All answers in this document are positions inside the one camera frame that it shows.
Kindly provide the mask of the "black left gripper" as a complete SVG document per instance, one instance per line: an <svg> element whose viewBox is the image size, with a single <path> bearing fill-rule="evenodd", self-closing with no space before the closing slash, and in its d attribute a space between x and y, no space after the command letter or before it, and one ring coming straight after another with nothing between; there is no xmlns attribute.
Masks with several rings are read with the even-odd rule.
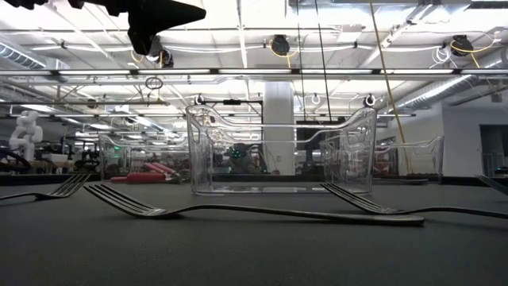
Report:
<svg viewBox="0 0 508 286"><path fill-rule="evenodd" d="M136 53L148 55L156 33L167 29L200 21L206 17L206 10L183 2L172 0L86 0L104 6L110 16L128 14L128 36ZM155 9L155 32L151 16Z"/></svg>

